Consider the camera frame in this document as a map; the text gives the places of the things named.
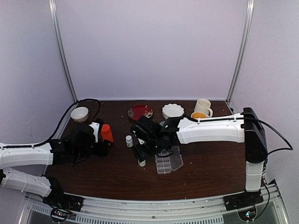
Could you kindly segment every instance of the plate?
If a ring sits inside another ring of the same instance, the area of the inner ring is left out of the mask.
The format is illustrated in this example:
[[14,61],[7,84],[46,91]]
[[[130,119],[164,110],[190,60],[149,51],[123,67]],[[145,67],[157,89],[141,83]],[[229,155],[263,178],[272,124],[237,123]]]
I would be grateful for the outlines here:
[[128,110],[128,117],[137,121],[141,116],[150,118],[153,116],[153,110],[147,105],[136,105]]

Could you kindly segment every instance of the white bowl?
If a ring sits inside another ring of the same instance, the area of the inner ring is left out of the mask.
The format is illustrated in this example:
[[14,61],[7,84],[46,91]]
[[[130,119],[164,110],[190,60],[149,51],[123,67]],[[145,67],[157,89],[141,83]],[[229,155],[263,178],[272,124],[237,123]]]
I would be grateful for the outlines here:
[[78,107],[71,112],[71,118],[77,122],[82,123],[88,119],[88,109],[86,107]]
[[184,114],[184,109],[182,106],[177,104],[167,104],[162,107],[162,115],[165,119],[180,117]]

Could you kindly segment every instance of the wooden table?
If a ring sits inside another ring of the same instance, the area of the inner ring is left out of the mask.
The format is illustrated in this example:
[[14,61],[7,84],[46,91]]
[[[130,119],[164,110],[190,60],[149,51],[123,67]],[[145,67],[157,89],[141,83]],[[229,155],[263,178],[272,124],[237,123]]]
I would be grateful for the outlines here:
[[[133,122],[127,111],[138,104],[147,104],[154,111],[153,120],[163,120],[162,107],[177,103],[191,114],[195,101],[104,101],[98,115],[111,126],[114,145],[107,157],[92,156],[86,162],[49,166],[47,176],[56,177],[67,193],[125,200],[190,199],[236,193],[245,186],[244,145],[234,142],[198,142],[181,145],[184,165],[168,175],[158,175],[155,159],[140,167],[133,152],[126,146],[125,137]],[[97,105],[84,102],[93,117]],[[214,117],[229,115],[226,104],[212,102]],[[75,125],[70,120],[64,135]]]

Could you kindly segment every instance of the stacked mug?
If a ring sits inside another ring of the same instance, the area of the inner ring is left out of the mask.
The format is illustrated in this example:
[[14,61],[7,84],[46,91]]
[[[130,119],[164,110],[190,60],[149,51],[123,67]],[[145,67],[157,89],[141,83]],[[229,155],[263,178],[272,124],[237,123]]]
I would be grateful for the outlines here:
[[211,109],[211,102],[207,99],[198,99],[194,108],[194,113],[200,112],[210,118],[213,116],[213,110]]

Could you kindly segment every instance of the orange bottle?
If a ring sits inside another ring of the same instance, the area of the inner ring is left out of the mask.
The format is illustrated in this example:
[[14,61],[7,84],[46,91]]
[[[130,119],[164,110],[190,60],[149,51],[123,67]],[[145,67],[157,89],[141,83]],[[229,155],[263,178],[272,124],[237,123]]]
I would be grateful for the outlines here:
[[110,142],[114,142],[110,125],[103,124],[102,130],[101,130],[101,135],[102,135],[103,140],[108,140]]

